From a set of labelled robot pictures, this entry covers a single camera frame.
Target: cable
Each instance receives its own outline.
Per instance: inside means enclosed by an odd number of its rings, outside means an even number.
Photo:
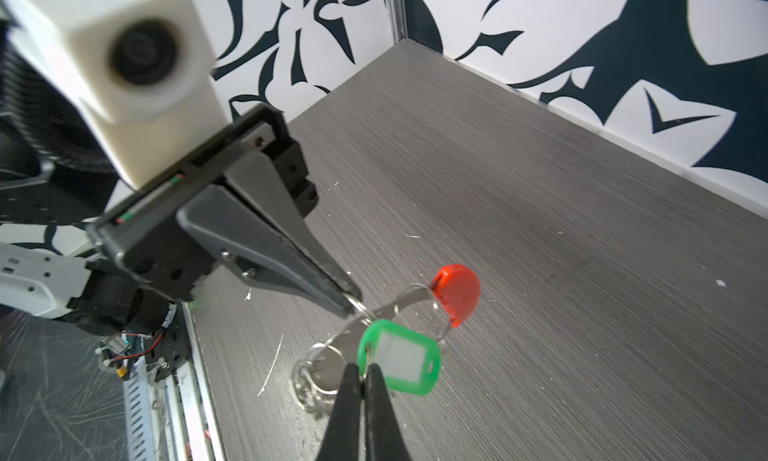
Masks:
[[[130,372],[133,370],[134,363],[136,362],[135,358],[130,358],[128,361],[126,361],[124,367],[125,367],[125,374],[121,377],[124,381],[128,381],[130,379]]]
[[[11,45],[3,53],[2,77],[3,102],[34,150],[68,168],[114,172],[77,110]]]
[[[113,359],[114,359],[114,360],[127,360],[127,359],[130,359],[130,358],[132,358],[132,357],[142,357],[144,354],[149,354],[149,352],[150,352],[150,351],[152,351],[152,350],[153,350],[153,349],[154,349],[154,348],[155,348],[155,347],[158,345],[158,343],[160,342],[160,340],[161,340],[162,338],[163,338],[163,335],[162,335],[162,333],[161,333],[161,334],[158,336],[158,339],[157,339],[157,340],[155,340],[155,341],[154,341],[154,343],[152,344],[152,347],[150,347],[148,350],[144,351],[143,353],[139,353],[139,354],[129,354],[128,356],[118,356],[118,357],[115,357],[115,358],[113,358]]]

